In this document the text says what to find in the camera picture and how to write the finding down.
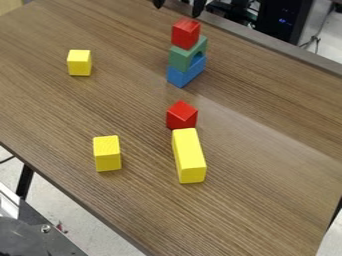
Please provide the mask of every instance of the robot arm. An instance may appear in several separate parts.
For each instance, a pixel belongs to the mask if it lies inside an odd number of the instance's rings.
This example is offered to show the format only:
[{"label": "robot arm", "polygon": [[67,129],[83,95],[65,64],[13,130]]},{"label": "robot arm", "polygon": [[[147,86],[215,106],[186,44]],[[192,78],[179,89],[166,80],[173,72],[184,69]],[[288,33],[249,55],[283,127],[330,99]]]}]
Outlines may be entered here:
[{"label": "robot arm", "polygon": [[[158,9],[163,6],[165,3],[165,0],[153,0],[153,4]],[[201,12],[203,11],[205,4],[207,3],[207,0],[194,0],[194,7],[192,9],[192,17],[196,18],[198,17]]]}]

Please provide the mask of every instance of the cable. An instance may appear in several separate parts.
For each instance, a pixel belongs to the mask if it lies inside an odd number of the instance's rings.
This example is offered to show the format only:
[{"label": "cable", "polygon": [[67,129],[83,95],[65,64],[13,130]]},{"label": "cable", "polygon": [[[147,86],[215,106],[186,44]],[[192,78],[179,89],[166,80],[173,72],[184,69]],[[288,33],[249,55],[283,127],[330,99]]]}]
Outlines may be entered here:
[{"label": "cable", "polygon": [[251,11],[259,12],[257,9],[254,9],[254,8],[251,8],[251,7],[248,7],[247,9],[251,10]]},{"label": "cable", "polygon": [[320,38],[318,38],[319,34],[322,32],[324,25],[326,24],[326,22],[328,21],[328,18],[330,17],[330,14],[335,10],[335,7],[332,5],[330,10],[328,11],[327,15],[324,17],[323,23],[320,26],[319,30],[317,31],[317,33],[313,36],[311,36],[310,40],[306,43],[301,44],[299,47],[302,48],[304,46],[309,46],[311,43],[316,41],[316,51],[318,52],[318,45],[319,42],[321,41]]},{"label": "cable", "polygon": [[321,41],[321,38],[318,38],[316,40],[316,50],[315,50],[315,53],[317,54],[318,53],[318,47],[319,47],[319,42]]},{"label": "cable", "polygon": [[10,156],[10,157],[0,161],[0,164],[4,164],[4,163],[8,162],[9,160],[12,160],[13,158],[15,158],[15,156]]}]

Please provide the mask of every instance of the green block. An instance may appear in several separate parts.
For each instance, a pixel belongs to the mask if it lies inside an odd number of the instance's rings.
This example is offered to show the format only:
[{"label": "green block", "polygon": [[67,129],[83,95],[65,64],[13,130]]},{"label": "green block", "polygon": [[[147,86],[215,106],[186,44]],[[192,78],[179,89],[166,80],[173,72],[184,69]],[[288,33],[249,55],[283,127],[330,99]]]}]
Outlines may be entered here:
[{"label": "green block", "polygon": [[207,44],[207,37],[201,35],[198,42],[190,50],[172,46],[169,54],[169,65],[181,72],[188,71],[191,61],[196,54],[200,52],[202,55],[205,55]]}]

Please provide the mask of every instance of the screw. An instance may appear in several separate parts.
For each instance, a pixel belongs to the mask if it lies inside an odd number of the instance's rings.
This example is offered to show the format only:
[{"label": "screw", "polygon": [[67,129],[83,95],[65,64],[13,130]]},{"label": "screw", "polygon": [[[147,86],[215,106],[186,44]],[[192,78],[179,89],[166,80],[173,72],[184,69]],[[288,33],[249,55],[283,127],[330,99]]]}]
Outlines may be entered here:
[{"label": "screw", "polygon": [[42,233],[49,233],[50,232],[50,230],[51,230],[51,227],[50,227],[50,225],[47,225],[47,224],[44,224],[43,226],[42,226],[42,228],[40,229],[40,231],[42,232]]}]

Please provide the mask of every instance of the gray floor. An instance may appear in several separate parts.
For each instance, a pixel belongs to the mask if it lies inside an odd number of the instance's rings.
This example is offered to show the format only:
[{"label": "gray floor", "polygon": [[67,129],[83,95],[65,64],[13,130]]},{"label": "gray floor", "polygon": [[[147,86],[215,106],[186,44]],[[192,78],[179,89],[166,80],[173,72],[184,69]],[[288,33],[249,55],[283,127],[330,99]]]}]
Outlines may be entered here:
[{"label": "gray floor", "polygon": [[[322,41],[318,54],[342,63],[342,14],[331,15],[320,37]],[[314,51],[315,45],[308,50]],[[0,160],[9,155],[0,148]],[[15,190],[21,167],[22,163],[17,159],[0,165],[0,181],[12,191]],[[27,201],[52,223],[58,224],[61,221],[63,228],[69,231],[66,235],[89,255],[143,255],[38,175],[34,177]],[[341,241],[342,213],[326,234],[317,255],[342,255]]]}]

